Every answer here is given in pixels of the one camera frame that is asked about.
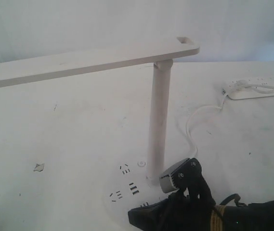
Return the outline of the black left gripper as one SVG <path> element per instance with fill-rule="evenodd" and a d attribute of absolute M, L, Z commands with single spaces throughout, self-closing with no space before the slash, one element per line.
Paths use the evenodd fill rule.
<path fill-rule="evenodd" d="M 196 158 L 190 158 L 174 176 L 177 190 L 161 202 L 128 211 L 129 223 L 143 231 L 195 228 L 216 205 Z"/>

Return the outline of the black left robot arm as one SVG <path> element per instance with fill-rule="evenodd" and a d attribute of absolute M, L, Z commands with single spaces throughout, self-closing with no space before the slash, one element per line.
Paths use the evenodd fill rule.
<path fill-rule="evenodd" d="M 247 205 L 234 193 L 217 204 L 196 158 L 169 167 L 159 184 L 168 197 L 129 210 L 132 226 L 143 231 L 274 231 L 274 200 Z"/>

